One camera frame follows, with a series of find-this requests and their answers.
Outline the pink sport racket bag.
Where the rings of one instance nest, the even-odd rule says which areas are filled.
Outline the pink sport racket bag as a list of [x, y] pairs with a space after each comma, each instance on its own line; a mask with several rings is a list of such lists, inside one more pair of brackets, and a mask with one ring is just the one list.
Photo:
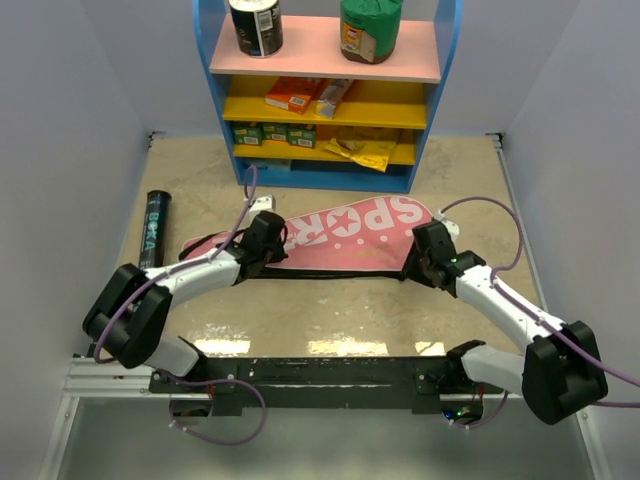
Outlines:
[[291, 217], [284, 253], [266, 265], [263, 279], [400, 279], [413, 243], [412, 229], [433, 219], [421, 202], [384, 195]]

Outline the black shuttlecock tube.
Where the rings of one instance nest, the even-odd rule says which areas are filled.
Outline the black shuttlecock tube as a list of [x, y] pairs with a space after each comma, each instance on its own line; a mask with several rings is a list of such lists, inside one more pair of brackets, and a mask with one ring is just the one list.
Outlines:
[[141, 269], [163, 265], [171, 194], [163, 190], [147, 193], [138, 266]]

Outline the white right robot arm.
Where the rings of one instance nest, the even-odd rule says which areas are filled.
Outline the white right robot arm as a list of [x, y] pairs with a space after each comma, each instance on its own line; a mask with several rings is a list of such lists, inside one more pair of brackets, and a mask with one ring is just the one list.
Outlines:
[[520, 350], [469, 342], [451, 351], [448, 386], [469, 392], [487, 383], [521, 396], [543, 423], [554, 425], [606, 397], [595, 334], [582, 321], [566, 323], [536, 307], [472, 251], [457, 252], [448, 225], [431, 221], [412, 230], [406, 265], [414, 281], [439, 288], [473, 307]]

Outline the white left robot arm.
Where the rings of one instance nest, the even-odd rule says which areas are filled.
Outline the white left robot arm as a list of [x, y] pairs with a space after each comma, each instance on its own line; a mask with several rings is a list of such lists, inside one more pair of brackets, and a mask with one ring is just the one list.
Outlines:
[[143, 270], [131, 263], [111, 276], [87, 313], [83, 331], [123, 367], [146, 365], [171, 374], [185, 392], [200, 390], [207, 380], [204, 354], [180, 338], [164, 335], [172, 308], [213, 290], [254, 278], [269, 263], [285, 258], [285, 220], [262, 211], [241, 239], [218, 250], [173, 265]]

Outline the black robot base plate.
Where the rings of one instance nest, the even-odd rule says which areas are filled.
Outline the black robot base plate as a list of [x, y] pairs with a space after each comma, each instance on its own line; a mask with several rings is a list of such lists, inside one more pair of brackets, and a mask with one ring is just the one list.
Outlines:
[[155, 371], [154, 394], [168, 394], [182, 414], [194, 404], [199, 413], [239, 416], [261, 403], [237, 380], [255, 387], [269, 409], [409, 410], [439, 414], [473, 402], [477, 395], [498, 394], [492, 385], [480, 386], [453, 372], [445, 356], [209, 358], [188, 376], [190, 381], [221, 380], [221, 385], [190, 386]]

